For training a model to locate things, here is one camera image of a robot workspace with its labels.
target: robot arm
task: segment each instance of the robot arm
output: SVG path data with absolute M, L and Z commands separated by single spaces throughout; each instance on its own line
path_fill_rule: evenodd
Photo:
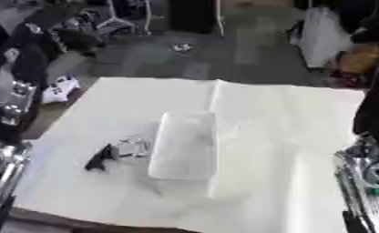
M 36 12 L 15 29 L 0 49 L 0 68 L 9 64 L 14 78 L 8 101 L 0 107 L 0 167 L 4 170 L 0 178 L 0 228 L 8 217 L 15 187 L 29 161 L 30 144 L 21 135 L 37 116 L 46 87 L 46 70 L 52 60 L 40 42 L 48 35 L 57 47 L 66 46 L 51 27 L 67 20 L 78 9 L 77 5 L 52 5 Z
M 378 21 L 365 22 L 367 30 L 353 41 L 379 42 Z M 357 142 L 334 156 L 335 175 L 347 210 L 343 217 L 349 233 L 379 233 L 379 71 L 357 110 L 353 131 Z
M 5 166 L 0 179 L 0 227 L 14 202 L 14 189 L 29 160 L 30 146 L 23 142 L 21 135 L 36 118 L 47 65 L 37 46 L 21 49 L 12 65 L 13 90 L 0 108 L 0 163 Z

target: gray carpet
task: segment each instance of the gray carpet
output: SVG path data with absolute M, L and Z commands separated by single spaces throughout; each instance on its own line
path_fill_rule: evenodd
M 251 84 L 317 85 L 296 47 L 282 32 L 300 16 L 298 10 L 248 7 L 226 18 L 226 37 L 164 32 L 152 36 L 120 35 L 73 72 L 83 76 L 181 77 L 223 79 Z M 189 43 L 193 49 L 175 52 Z

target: white paper sheet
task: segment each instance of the white paper sheet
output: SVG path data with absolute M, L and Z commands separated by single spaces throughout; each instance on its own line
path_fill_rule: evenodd
M 297 86 L 101 79 L 40 139 L 52 138 L 57 147 L 36 155 L 16 206 L 205 233 L 344 232 L 332 154 L 352 142 L 362 98 L 361 92 Z M 165 195 L 164 184 L 147 175 L 145 159 L 108 163 L 105 173 L 83 170 L 109 140 L 154 127 L 164 112 L 200 110 L 217 118 L 212 198 Z

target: floor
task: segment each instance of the floor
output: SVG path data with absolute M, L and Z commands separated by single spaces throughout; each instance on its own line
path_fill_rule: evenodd
M 18 18 L 29 14 L 30 11 L 18 11 L 0 4 L 0 21 L 8 30 L 15 26 Z M 108 46 L 101 49 L 96 58 L 67 57 L 63 65 L 58 66 L 73 64 L 68 72 L 77 76 L 82 90 L 74 94 L 69 103 L 43 106 L 41 115 L 26 133 L 26 138 L 39 138 L 99 77 L 223 79 L 256 85 L 324 85 L 320 77 L 307 71 L 299 50 L 289 45 L 282 34 L 302 17 L 302 12 L 269 6 L 239 7 L 227 10 L 225 15 L 225 38 L 218 33 L 197 35 L 170 32 L 166 30 L 166 22 L 159 19 L 152 26 L 155 32 L 152 36 L 118 35 L 109 40 Z M 177 43 L 189 43 L 193 48 L 185 53 L 175 52 L 172 46 Z M 60 72 L 57 72 L 51 79 L 59 75 Z M 41 226 L 34 228 L 23 226 L 23 223 L 9 224 L 11 227 L 8 226 L 3 232 L 69 232 L 67 229 L 46 227 L 41 230 Z

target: metal stand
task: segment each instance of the metal stand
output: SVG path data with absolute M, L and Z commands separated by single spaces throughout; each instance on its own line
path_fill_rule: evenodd
M 128 25 L 131 27 L 131 33 L 135 33 L 136 32 L 136 24 L 133 22 L 130 22 L 126 19 L 122 19 L 122 18 L 118 17 L 118 15 L 116 13 L 115 6 L 113 5 L 113 1 L 117 1 L 117 0 L 108 0 L 108 8 L 109 8 L 109 12 L 110 12 L 110 18 L 108 20 L 106 20 L 105 22 L 101 23 L 100 25 L 98 25 L 97 28 L 102 28 L 102 27 L 108 26 L 110 24 Z
M 217 17 L 217 25 L 220 30 L 220 36 L 225 37 L 225 31 L 223 29 L 224 21 L 222 16 L 222 5 L 220 0 L 215 0 L 216 7 L 216 17 Z

